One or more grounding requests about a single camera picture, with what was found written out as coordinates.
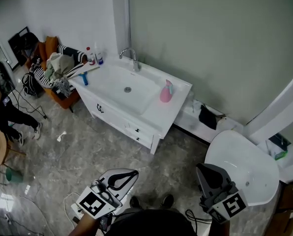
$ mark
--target shoe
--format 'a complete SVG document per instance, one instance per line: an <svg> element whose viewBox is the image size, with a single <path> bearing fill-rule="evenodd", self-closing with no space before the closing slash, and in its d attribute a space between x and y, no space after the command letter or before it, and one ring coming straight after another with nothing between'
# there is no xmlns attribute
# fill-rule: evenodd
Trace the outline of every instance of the shoe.
<svg viewBox="0 0 293 236"><path fill-rule="evenodd" d="M19 139L17 139L17 141L18 141L19 145L22 147L23 144L24 144L24 138L23 138L23 132L22 131L19 132Z"/></svg>
<svg viewBox="0 0 293 236"><path fill-rule="evenodd" d="M163 199L163 203L161 204L160 208L162 209L172 208L173 203L174 203L174 197L171 194L169 194Z"/></svg>
<svg viewBox="0 0 293 236"><path fill-rule="evenodd" d="M137 197L133 196L130 199L130 207L131 208L141 208L139 200L137 199Z"/></svg>
<svg viewBox="0 0 293 236"><path fill-rule="evenodd" d="M38 123L38 126L34 129L34 137L33 139L38 140L40 138L40 130L43 124L41 122Z"/></svg>

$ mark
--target pink spray bottle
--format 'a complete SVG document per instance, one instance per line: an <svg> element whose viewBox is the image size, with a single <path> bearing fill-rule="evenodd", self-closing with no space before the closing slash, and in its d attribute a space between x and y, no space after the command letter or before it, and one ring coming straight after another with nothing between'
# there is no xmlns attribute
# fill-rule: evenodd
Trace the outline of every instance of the pink spray bottle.
<svg viewBox="0 0 293 236"><path fill-rule="evenodd" d="M166 86L162 89L160 94L160 100L162 102L169 102L173 96L173 84L169 80L166 80Z"/></svg>

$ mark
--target robotic arm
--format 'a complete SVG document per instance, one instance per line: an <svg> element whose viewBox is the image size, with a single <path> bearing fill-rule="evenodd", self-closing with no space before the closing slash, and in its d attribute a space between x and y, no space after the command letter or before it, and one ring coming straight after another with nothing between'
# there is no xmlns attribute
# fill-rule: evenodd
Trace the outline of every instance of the robotic arm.
<svg viewBox="0 0 293 236"><path fill-rule="evenodd" d="M199 189L203 192L199 203L219 224L232 219L248 207L242 190L238 190L226 170L207 163L197 164Z"/></svg>
<svg viewBox="0 0 293 236"><path fill-rule="evenodd" d="M122 198L128 193L139 176L138 171L130 169L112 169L86 187L77 200L92 218L98 219L120 207Z"/></svg>

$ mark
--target green bucket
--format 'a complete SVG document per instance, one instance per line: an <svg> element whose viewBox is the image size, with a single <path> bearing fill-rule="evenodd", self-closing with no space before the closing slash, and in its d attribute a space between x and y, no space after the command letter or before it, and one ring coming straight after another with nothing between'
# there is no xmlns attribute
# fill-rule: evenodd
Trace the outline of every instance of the green bucket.
<svg viewBox="0 0 293 236"><path fill-rule="evenodd" d="M9 182L13 183L22 183L23 182L23 176L19 171L15 171L11 168L7 168L5 171L5 177Z"/></svg>

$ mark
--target marble tile floor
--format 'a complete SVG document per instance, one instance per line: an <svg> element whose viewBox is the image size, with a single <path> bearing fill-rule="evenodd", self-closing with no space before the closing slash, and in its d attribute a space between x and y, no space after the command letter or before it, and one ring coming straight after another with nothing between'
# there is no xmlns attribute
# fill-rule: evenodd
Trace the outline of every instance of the marble tile floor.
<svg viewBox="0 0 293 236"><path fill-rule="evenodd" d="M130 195L138 196L143 207L158 207L161 199L167 193L172 193L175 197L174 207L180 212L192 209L196 217L208 218L199 207L201 193L197 188L195 173L195 165L204 162L206 145L171 128L153 156L139 143L100 119L92 118L82 100L73 106L74 113L71 113L62 109L46 94L38 99L29 96L26 98L34 107L41 105L48 119L36 112L32 114L43 123L42 135L38 141L31 139L30 127L14 126L26 135L21 150L27 156L22 158L10 154L6 164L19 170L24 175L24 182L8 183L4 187L0 185L0 235L29 233L16 223L7 225L3 219L8 214L7 209L10 210L11 219L31 231L44 236L52 235L38 208L20 197L26 197L38 205L55 236L68 235L73 228L64 213L63 199L71 192L81 194L93 179L106 170L122 167L139 171L139 179ZM20 105L31 109L22 99ZM7 182L1 174L0 182ZM277 197L278 193L270 203L250 207L233 219L231 235L262 235ZM76 195L66 199L70 219L74 216L70 206L76 200ZM199 224L198 235L203 235L207 228L208 225Z"/></svg>

